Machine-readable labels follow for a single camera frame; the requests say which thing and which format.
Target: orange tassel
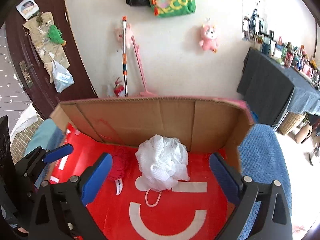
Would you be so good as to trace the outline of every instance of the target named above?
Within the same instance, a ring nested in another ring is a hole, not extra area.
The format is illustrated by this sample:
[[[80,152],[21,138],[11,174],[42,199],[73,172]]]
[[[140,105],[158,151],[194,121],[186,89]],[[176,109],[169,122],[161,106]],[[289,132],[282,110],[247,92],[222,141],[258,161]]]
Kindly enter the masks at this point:
[[[158,11],[158,8],[157,8],[157,2],[156,2],[156,0],[151,0],[151,3],[152,3],[152,5],[155,7],[155,10],[154,10],[155,16],[158,16],[158,15],[159,15],[159,11]]]

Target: fire extinguisher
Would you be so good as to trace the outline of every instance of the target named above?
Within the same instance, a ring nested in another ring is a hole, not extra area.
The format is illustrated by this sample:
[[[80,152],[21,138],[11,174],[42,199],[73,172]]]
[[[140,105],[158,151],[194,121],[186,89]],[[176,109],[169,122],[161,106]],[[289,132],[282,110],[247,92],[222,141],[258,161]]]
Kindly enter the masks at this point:
[[[117,97],[125,97],[125,91],[124,91],[124,86],[121,85],[120,83],[122,80],[118,81],[120,77],[117,78],[115,82],[115,88],[113,89],[114,93],[116,94]]]

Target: photo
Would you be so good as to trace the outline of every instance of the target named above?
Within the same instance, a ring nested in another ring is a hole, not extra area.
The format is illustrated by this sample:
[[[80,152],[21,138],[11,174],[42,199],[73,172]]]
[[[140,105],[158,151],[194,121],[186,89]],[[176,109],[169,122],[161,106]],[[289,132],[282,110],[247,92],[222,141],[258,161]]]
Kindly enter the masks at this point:
[[[34,0],[23,0],[16,8],[26,20],[39,11],[39,7]]]
[[[29,11],[31,11],[34,7],[34,3],[31,2],[31,1],[28,1],[26,3],[24,3],[22,6],[21,6],[21,12],[24,13],[24,14],[27,14]]]

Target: hanging clothes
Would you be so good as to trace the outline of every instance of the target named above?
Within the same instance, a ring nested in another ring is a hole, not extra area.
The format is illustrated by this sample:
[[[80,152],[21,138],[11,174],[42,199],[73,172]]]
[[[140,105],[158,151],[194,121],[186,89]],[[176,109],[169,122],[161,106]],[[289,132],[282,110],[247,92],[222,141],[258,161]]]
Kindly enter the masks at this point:
[[[258,9],[255,8],[250,18],[249,31],[256,32],[256,18],[258,17]]]
[[[259,19],[259,32],[264,32],[264,20],[262,18]]]

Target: fabric tag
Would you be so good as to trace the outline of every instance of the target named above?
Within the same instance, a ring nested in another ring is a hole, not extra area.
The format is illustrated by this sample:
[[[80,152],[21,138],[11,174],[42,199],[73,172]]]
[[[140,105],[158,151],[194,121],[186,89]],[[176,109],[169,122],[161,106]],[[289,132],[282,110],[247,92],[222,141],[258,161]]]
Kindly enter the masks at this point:
[[[121,193],[121,191],[122,191],[122,188],[123,188],[122,179],[117,179],[115,181],[115,183],[116,183],[116,189],[117,189],[116,195],[119,195]]]

